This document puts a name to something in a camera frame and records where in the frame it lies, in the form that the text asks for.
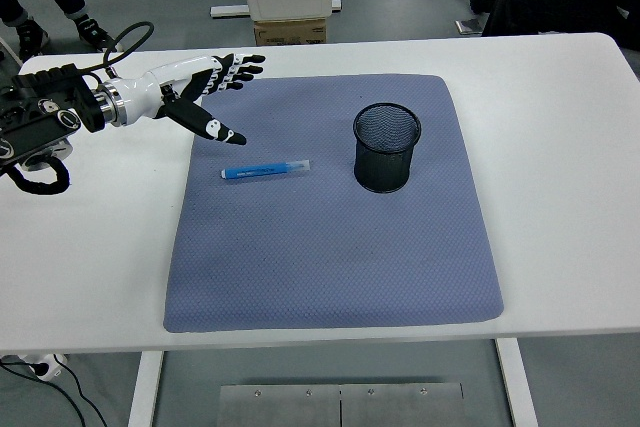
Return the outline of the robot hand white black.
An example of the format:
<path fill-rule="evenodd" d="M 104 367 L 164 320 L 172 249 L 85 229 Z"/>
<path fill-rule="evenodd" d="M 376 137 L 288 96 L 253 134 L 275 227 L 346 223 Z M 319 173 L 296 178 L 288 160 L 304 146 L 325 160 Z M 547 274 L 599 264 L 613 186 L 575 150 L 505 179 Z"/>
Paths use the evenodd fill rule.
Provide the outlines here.
<path fill-rule="evenodd" d="M 137 79 L 114 78 L 103 84 L 113 105 L 115 126 L 130 125 L 142 117 L 167 117 L 194 134 L 234 145 L 246 138 L 224 125 L 197 104 L 216 92 L 239 90 L 263 72 L 262 55 L 205 55 L 156 67 Z"/>

